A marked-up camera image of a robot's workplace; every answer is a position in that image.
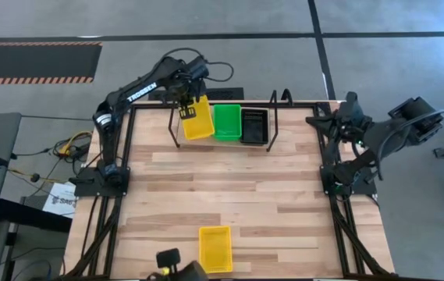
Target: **yellow bin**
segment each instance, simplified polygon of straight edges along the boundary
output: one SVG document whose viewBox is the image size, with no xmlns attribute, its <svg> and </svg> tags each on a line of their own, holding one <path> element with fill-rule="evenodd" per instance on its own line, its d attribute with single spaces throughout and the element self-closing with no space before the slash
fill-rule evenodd
<svg viewBox="0 0 444 281">
<path fill-rule="evenodd" d="M 187 140 L 196 140 L 209 137 L 215 133 L 211 109 L 206 95 L 200 97 L 199 102 L 194 101 L 191 105 L 196 110 L 196 117 L 182 120 L 183 132 Z"/>
<path fill-rule="evenodd" d="M 232 271 L 229 226 L 206 226 L 199 229 L 199 261 L 206 273 Z"/>
</svg>

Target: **black bin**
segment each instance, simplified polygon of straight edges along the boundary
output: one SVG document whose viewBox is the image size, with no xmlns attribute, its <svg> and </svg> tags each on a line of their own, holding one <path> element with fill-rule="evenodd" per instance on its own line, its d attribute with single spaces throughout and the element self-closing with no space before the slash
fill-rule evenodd
<svg viewBox="0 0 444 281">
<path fill-rule="evenodd" d="M 264 145 L 268 143 L 268 110 L 241 109 L 243 135 L 240 142 L 249 145 Z"/>
</svg>

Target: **wooden table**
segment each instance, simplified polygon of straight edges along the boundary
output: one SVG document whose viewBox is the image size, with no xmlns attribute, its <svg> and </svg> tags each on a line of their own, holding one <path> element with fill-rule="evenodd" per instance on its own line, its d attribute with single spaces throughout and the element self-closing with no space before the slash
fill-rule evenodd
<svg viewBox="0 0 444 281">
<path fill-rule="evenodd" d="M 338 103 L 331 105 L 337 108 Z M 329 199 L 318 173 L 317 134 L 305 123 L 305 117 L 313 116 L 311 109 L 279 109 L 279 135 L 270 152 L 230 146 L 176 148 L 167 129 L 169 113 L 168 109 L 137 110 L 130 187 L 121 208 L 113 279 L 144 278 L 157 272 L 155 254 L 174 247 L 180 249 L 182 268 L 198 259 L 199 228 L 218 225 L 231 226 L 233 272 L 212 278 L 343 276 Z M 176 117 L 174 130 L 178 123 Z M 90 150 L 92 159 L 98 153 L 96 132 Z M 340 150 L 343 158 L 354 157 L 349 144 Z M 379 264 L 392 272 L 378 207 L 364 195 L 350 200 L 358 236 Z M 92 203 L 93 198 L 77 203 L 65 254 L 68 270 L 80 258 Z M 97 217 L 96 211 L 87 246 Z M 103 270 L 105 245 L 97 273 Z M 354 272 L 347 238 L 346 249 Z"/>
</svg>

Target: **white paper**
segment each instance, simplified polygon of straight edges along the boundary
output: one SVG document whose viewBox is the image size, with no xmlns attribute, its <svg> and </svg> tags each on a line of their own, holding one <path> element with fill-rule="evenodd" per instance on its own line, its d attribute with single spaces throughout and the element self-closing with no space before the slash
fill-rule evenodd
<svg viewBox="0 0 444 281">
<path fill-rule="evenodd" d="M 75 186 L 72 183 L 54 183 L 52 191 L 44 203 L 43 211 L 73 218 L 76 210 Z"/>
</svg>

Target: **orange and black striped tape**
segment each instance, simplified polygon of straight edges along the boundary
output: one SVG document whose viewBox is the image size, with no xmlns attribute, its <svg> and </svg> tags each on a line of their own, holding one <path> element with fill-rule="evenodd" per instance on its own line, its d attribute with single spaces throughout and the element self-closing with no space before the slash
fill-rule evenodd
<svg viewBox="0 0 444 281">
<path fill-rule="evenodd" d="M 69 46 L 69 45 L 99 45 L 102 42 L 0 42 L 0 46 Z"/>
<path fill-rule="evenodd" d="M 82 84 L 91 83 L 93 77 L 13 77 L 0 78 L 0 85 L 5 84 Z"/>
</svg>

